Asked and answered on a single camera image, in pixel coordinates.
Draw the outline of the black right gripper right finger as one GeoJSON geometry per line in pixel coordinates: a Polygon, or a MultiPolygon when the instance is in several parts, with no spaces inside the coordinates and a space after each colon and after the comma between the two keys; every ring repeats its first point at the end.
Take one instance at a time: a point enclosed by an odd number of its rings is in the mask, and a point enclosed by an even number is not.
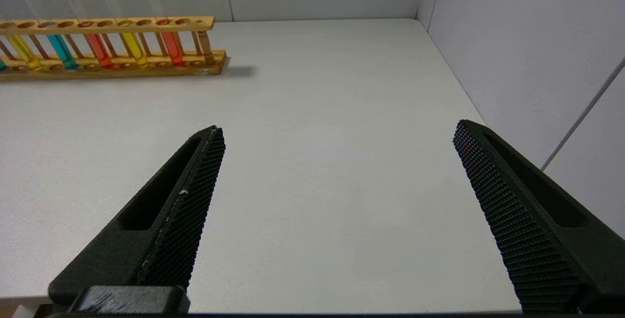
{"type": "Polygon", "coordinates": [[[624,313],[623,238],[490,128],[460,120],[453,145],[524,314],[624,313]]]}

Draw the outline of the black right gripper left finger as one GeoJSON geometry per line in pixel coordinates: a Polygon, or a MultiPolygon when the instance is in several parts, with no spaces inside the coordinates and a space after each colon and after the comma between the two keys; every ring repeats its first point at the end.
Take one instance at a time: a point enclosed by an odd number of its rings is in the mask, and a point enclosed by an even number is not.
{"type": "Polygon", "coordinates": [[[49,284],[60,315],[185,315],[223,130],[195,133],[49,284]]]}

